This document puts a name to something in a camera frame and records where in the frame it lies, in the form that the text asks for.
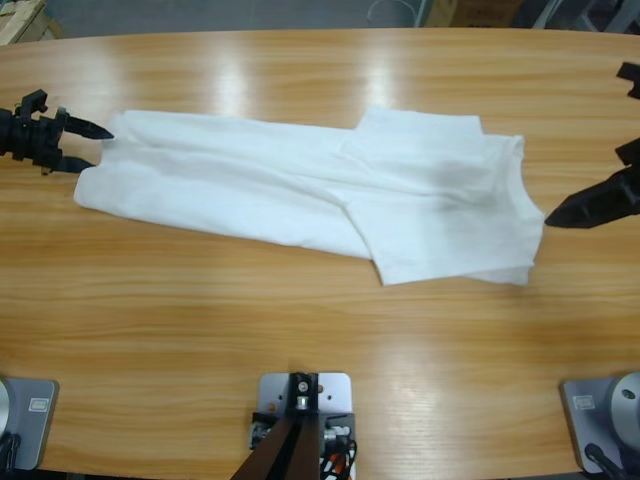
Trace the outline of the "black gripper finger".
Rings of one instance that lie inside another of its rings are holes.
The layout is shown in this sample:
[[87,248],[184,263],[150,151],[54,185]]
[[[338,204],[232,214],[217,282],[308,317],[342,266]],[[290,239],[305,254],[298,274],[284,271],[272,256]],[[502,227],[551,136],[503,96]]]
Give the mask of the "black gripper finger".
[[639,140],[615,152],[624,167],[606,180],[569,195],[545,219],[547,226],[588,229],[639,214]]

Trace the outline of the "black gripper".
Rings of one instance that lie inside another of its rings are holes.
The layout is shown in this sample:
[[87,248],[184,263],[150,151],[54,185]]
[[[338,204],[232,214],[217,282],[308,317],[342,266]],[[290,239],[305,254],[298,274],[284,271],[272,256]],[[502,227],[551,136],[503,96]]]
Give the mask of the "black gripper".
[[53,172],[79,174],[94,164],[73,156],[63,156],[59,141],[63,131],[91,140],[110,140],[114,135],[107,129],[74,117],[59,107],[54,118],[40,116],[33,119],[17,111],[1,110],[1,155],[10,154],[13,160],[30,159],[44,174]]

